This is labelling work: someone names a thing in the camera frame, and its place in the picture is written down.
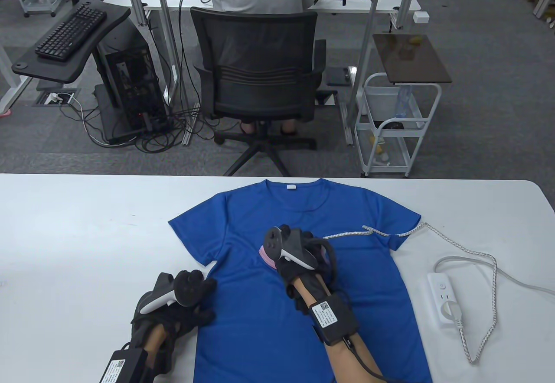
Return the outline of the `person's left hand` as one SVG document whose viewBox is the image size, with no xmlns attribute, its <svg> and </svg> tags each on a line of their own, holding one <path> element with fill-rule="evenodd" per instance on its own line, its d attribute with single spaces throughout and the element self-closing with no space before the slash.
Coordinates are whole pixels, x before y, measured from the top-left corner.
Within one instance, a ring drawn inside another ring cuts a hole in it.
<svg viewBox="0 0 555 383">
<path fill-rule="evenodd" d="M 139 299 L 131 320 L 131 347 L 144 347 L 147 336 L 161 325 L 171 339 L 215 319 L 212 308 L 201 308 L 212 296 L 217 280 L 205 278 L 200 270 L 182 270 L 176 276 L 159 274 L 154 288 Z"/>
</svg>

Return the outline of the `person's right hand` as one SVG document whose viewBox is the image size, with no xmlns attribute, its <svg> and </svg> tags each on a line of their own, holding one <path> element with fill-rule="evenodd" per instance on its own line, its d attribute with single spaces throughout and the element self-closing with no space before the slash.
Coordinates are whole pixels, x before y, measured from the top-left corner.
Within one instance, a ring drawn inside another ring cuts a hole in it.
<svg viewBox="0 0 555 383">
<path fill-rule="evenodd" d="M 311 254 L 315 269 L 307 269 L 286 257 L 276 260 L 277 272 L 285 284 L 287 296 L 294 301 L 297 311 L 308 314 L 309 306 L 323 301 L 332 294 L 336 278 L 336 256 L 329 241 L 316 238 L 311 232 L 280 225 L 281 244 L 287 248 Z"/>
</svg>

